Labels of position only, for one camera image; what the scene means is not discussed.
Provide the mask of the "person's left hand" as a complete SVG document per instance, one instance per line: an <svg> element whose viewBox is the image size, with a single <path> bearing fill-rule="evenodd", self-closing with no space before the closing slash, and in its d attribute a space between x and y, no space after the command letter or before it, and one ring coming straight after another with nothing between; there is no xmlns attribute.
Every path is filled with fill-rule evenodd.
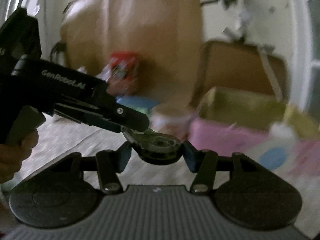
<svg viewBox="0 0 320 240"><path fill-rule="evenodd" d="M29 158L33 148L39 142L37 130L29 133L21 142L21 146L1 145L1 184L12 180L21 169L22 162Z"/></svg>

